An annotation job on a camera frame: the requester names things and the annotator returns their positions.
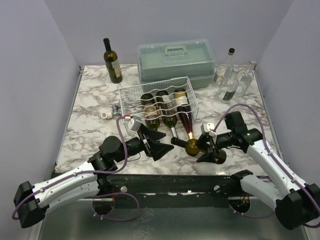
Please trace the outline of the clear bottle silver cap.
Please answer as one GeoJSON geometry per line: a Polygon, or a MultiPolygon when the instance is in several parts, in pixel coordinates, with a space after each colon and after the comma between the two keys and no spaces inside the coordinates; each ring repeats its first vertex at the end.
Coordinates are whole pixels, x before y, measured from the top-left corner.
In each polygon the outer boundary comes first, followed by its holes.
{"type": "Polygon", "coordinates": [[[248,90],[249,86],[251,85],[254,79],[254,68],[256,64],[257,62],[251,59],[248,65],[239,71],[237,75],[239,84],[235,92],[236,96],[242,97],[245,95],[246,91],[248,90]]]}

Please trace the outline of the clear bottle cream label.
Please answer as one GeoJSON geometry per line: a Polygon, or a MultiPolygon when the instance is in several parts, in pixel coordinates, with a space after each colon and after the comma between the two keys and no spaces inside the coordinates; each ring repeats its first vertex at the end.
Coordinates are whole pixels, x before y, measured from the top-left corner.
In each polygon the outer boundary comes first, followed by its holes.
{"type": "Polygon", "coordinates": [[[215,75],[213,78],[213,83],[216,86],[219,86],[221,84],[221,81],[223,80],[223,78],[227,78],[231,75],[232,68],[234,66],[233,65],[234,53],[235,53],[235,49],[230,48],[228,50],[228,53],[227,53],[224,61],[216,67],[215,75]]]}

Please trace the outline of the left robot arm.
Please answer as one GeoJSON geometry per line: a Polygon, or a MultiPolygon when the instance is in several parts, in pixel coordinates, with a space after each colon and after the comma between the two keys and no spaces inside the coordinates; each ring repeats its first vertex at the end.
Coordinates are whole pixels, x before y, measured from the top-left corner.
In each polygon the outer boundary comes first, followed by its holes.
{"type": "Polygon", "coordinates": [[[141,125],[137,136],[125,141],[123,135],[108,136],[98,152],[78,167],[55,178],[18,186],[13,199],[12,219],[25,229],[41,222],[46,213],[63,204],[83,198],[115,198],[118,195],[108,176],[122,171],[130,156],[145,152],[154,161],[173,150],[173,145],[161,143],[163,132],[141,125]]]}

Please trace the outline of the clear bottle dark label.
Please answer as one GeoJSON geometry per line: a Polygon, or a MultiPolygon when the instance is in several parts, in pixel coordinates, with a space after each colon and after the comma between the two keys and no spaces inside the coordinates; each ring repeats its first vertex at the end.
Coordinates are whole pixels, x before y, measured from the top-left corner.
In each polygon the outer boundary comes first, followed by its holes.
{"type": "Polygon", "coordinates": [[[231,75],[222,79],[220,86],[217,90],[216,97],[219,101],[228,103],[234,97],[236,90],[239,86],[238,73],[240,68],[234,66],[231,75]]]}

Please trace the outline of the dark wine bottle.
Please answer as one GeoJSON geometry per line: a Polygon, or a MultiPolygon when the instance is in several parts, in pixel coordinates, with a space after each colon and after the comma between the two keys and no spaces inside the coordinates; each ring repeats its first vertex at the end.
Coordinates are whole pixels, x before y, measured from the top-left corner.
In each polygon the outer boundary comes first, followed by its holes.
{"type": "Polygon", "coordinates": [[[110,40],[103,39],[105,52],[103,54],[104,62],[108,71],[110,80],[114,84],[119,84],[123,80],[120,62],[117,53],[111,49],[110,40]]]}
{"type": "MultiPolygon", "coordinates": [[[[184,148],[185,152],[191,157],[196,157],[200,152],[207,151],[207,147],[197,147],[197,140],[194,138],[189,139],[188,141],[184,141],[177,137],[172,137],[170,142],[175,146],[184,148]]],[[[212,164],[221,165],[226,161],[227,156],[216,156],[216,158],[217,158],[217,163],[212,163],[212,164]]]]}

